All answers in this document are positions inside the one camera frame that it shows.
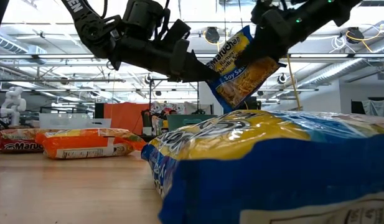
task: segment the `plastic wrapper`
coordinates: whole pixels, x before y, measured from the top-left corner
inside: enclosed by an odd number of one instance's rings
[[[125,156],[141,150],[143,139],[125,129],[92,128],[39,134],[37,143],[44,146],[51,159],[81,159]]]
[[[207,64],[221,74],[219,79],[207,81],[207,84],[226,113],[237,109],[270,75],[284,66],[266,57],[247,67],[236,68],[236,58],[251,40],[250,27],[246,26],[230,38]]]
[[[5,129],[0,131],[0,152],[23,153],[43,152],[44,148],[35,142],[37,134],[54,132],[53,129]]]
[[[241,110],[144,147],[170,223],[384,223],[384,118]]]

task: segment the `cable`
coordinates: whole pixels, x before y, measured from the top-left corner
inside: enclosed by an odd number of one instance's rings
[[[104,4],[104,5],[103,5],[103,14],[102,14],[102,16],[100,17],[101,19],[104,19],[104,18],[106,17],[108,0],[105,0],[103,4]]]
[[[294,75],[293,75],[293,72],[291,71],[291,63],[290,63],[290,55],[289,54],[287,54],[287,63],[289,64],[289,71],[290,71],[291,82],[293,83],[294,95],[296,96],[296,99],[297,99],[297,106],[298,106],[297,109],[300,111],[301,105],[299,103],[299,97],[298,97],[298,93],[296,90],[296,84],[294,83]]]
[[[281,2],[281,5],[283,6],[283,10],[287,10],[287,4],[286,4],[286,0],[280,0]]]
[[[225,22],[225,42],[227,41],[227,5],[226,0],[223,0],[223,20]]]
[[[142,116],[142,115],[140,115],[139,118],[138,118],[138,120],[136,121],[136,124],[135,124],[134,128],[133,128],[132,131],[131,131],[132,133],[134,133],[135,128],[136,128],[136,126],[138,125],[139,120],[141,119],[141,116]]]
[[[370,47],[368,47],[368,45],[366,44],[366,42],[362,41],[362,43],[365,45],[365,47],[367,48],[367,50],[370,51],[370,53],[373,53],[373,51],[370,49]]]
[[[243,26],[243,17],[241,16],[242,13],[241,13],[241,4],[240,4],[240,0],[238,1],[239,2],[239,11],[240,11],[240,22],[241,22],[241,28],[244,28]]]
[[[367,39],[358,39],[358,38],[355,38],[355,37],[351,37],[348,35],[348,33],[350,33],[349,31],[347,31],[347,33],[345,34],[348,38],[352,39],[352,40],[359,40],[359,41],[368,41],[368,40],[372,40],[374,38],[377,38],[380,34],[381,34],[381,30],[383,29],[382,26],[380,26],[380,30],[378,31],[377,35],[375,35],[374,37],[371,37],[371,38],[367,38]]]
[[[113,90],[111,92],[111,104],[114,104],[113,102],[115,100],[115,84],[116,82],[113,82]],[[110,118],[113,118],[113,105],[111,106]]]
[[[334,37],[332,40],[331,40],[331,46],[334,48],[333,50],[331,50],[329,53],[332,53],[334,52],[335,50],[341,50],[343,47],[348,47],[351,51],[353,51],[354,53],[356,53],[356,51],[354,51],[354,49],[352,49],[351,47],[349,47],[349,45],[347,44],[347,39],[345,37]]]

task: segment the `wooden table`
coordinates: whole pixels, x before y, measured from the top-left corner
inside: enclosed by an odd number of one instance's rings
[[[159,223],[161,202],[139,152],[66,161],[0,154],[0,224]]]

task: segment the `orange curtain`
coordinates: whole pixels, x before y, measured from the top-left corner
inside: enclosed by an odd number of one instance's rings
[[[123,128],[135,134],[142,134],[141,112],[147,109],[149,109],[148,103],[105,103],[105,118],[111,118],[112,128]]]

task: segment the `ceiling light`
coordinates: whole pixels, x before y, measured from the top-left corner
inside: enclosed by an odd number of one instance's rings
[[[44,94],[45,96],[57,97],[57,95],[53,95],[51,93],[46,93],[46,92],[41,92],[41,94]]]
[[[257,98],[256,100],[257,101],[279,101],[279,99],[264,99],[264,98],[261,98],[261,99]]]
[[[32,59],[31,55],[0,55],[0,59]]]
[[[34,91],[44,91],[44,92],[48,92],[48,91],[67,91],[67,90],[63,90],[63,89],[42,89],[42,90],[34,90]]]
[[[278,103],[262,103],[262,105],[279,105],[280,104],[280,102],[278,102]]]
[[[348,54],[291,54],[291,58],[333,58],[348,57]]]
[[[384,54],[355,54],[355,57],[378,58],[378,57],[384,57]]]
[[[13,84],[13,85],[18,85],[18,86],[21,86],[21,87],[26,87],[26,88],[36,88],[36,87],[39,87],[35,84],[32,84],[32,83],[29,83],[29,82],[8,82],[9,84]]]
[[[319,89],[297,89],[297,91],[319,91]]]
[[[2,89],[0,91],[9,91],[8,89]],[[31,90],[23,90],[23,91],[31,91]]]
[[[258,91],[280,91],[280,89],[259,89]]]
[[[56,58],[56,59],[62,59],[62,58],[85,58],[85,59],[90,59],[90,58],[96,58],[92,54],[65,54],[65,55],[60,55],[60,54],[53,54],[53,55],[38,55],[38,58],[41,59],[51,59],[51,58]]]
[[[63,105],[95,105],[95,103],[90,102],[79,102],[79,103],[62,103]]]
[[[81,99],[77,97],[72,97],[72,96],[65,96],[65,97],[62,97],[62,99],[68,100],[68,101],[82,101]]]
[[[209,58],[209,59],[212,59],[215,56],[217,56],[217,55],[216,54],[196,54],[197,58]]]

